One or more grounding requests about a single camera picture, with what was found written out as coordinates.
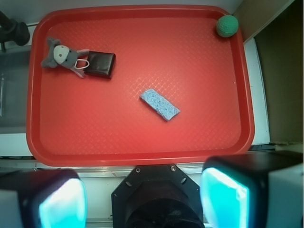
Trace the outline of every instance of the black wallet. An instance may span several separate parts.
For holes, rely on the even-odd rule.
[[[84,73],[111,79],[115,59],[116,55],[113,53],[90,51],[87,58],[90,65],[84,69]]]

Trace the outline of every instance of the plush toy face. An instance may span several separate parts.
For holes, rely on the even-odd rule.
[[[70,53],[70,49],[64,45],[58,45],[54,48],[54,59],[58,64],[62,64],[66,59],[67,55]]]

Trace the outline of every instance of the green ball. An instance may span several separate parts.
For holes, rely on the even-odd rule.
[[[217,32],[221,37],[231,37],[238,30],[238,19],[232,15],[225,15],[217,22]]]

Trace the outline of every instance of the blue sponge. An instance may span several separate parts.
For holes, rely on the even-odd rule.
[[[172,119],[175,115],[180,113],[180,110],[173,106],[166,98],[157,93],[154,89],[148,89],[141,95],[148,105],[150,105],[159,115],[166,121]]]

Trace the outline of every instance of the stuffed toy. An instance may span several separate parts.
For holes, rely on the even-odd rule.
[[[61,65],[67,69],[72,70],[79,77],[85,77],[82,69],[88,67],[90,63],[85,59],[78,58],[88,55],[89,49],[75,51],[68,48],[67,46],[61,45],[59,39],[54,39],[52,37],[47,38],[47,44],[49,46],[49,52],[47,58],[41,62],[41,66],[43,68],[55,68],[58,65]],[[83,67],[77,67],[78,61],[85,61],[87,65]]]

